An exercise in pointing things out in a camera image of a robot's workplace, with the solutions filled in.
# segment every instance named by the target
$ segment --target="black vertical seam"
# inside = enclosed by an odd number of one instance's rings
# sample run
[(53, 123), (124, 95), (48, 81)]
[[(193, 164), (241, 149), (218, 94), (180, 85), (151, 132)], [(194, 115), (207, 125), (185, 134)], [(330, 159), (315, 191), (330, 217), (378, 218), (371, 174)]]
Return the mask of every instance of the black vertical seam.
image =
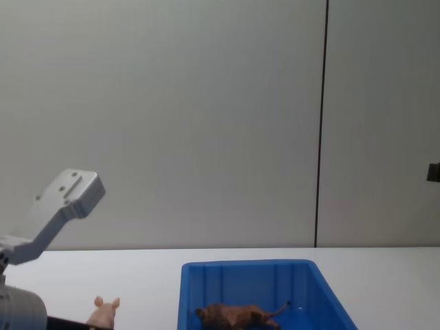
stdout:
[(321, 139), (322, 139), (322, 109), (324, 107), (324, 85), (325, 85), (325, 61), (327, 57), (327, 30), (329, 24), (329, 0), (325, 4), (325, 27), (324, 27), (324, 54), (322, 56), (322, 81), (321, 81), (321, 106), (319, 114), (319, 142), (318, 142), (318, 168), (316, 173), (316, 206), (315, 206), (315, 243), (318, 246), (318, 211), (319, 211), (319, 183), (321, 171)]

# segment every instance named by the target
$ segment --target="pig ears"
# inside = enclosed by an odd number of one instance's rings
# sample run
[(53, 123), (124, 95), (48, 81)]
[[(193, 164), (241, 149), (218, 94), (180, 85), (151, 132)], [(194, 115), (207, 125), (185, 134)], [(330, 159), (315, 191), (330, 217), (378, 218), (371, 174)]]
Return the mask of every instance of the pig ears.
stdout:
[(111, 303), (111, 306), (112, 306), (114, 309), (117, 309), (117, 308), (119, 307), (120, 302), (121, 302), (121, 300), (120, 300), (119, 298), (116, 298), (116, 299)]
[(97, 296), (95, 299), (95, 306), (97, 306), (97, 307), (102, 306), (103, 303), (104, 303), (104, 300), (102, 299), (102, 297)]

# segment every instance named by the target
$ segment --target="gray wall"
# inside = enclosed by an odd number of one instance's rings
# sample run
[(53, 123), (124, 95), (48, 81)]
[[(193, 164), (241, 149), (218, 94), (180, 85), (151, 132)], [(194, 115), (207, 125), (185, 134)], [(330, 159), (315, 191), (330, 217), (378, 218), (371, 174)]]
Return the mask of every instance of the gray wall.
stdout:
[(74, 167), (108, 194), (53, 248), (313, 245), (324, 24), (324, 0), (2, 1), (0, 231)]
[(330, 0), (319, 246), (440, 244), (439, 13)]

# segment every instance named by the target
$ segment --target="white table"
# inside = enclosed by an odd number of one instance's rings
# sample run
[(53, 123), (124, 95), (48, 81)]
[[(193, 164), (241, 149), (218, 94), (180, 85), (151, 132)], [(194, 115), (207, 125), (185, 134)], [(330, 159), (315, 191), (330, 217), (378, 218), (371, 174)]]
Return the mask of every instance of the white table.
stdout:
[(84, 322), (97, 294), (119, 296), (116, 329), (175, 330), (181, 266), (231, 259), (315, 261), (359, 329), (440, 329), (440, 247), (45, 252), (6, 280), (51, 316)]

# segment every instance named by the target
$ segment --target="black object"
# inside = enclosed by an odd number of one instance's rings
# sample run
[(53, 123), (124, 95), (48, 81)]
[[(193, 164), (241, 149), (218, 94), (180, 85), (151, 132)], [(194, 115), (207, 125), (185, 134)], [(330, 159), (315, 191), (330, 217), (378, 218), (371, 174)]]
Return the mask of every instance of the black object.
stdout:
[(98, 328), (84, 323), (78, 323), (74, 321), (63, 320), (61, 318), (47, 317), (47, 330), (109, 330), (104, 328)]
[(429, 164), (426, 181), (440, 182), (440, 163)]

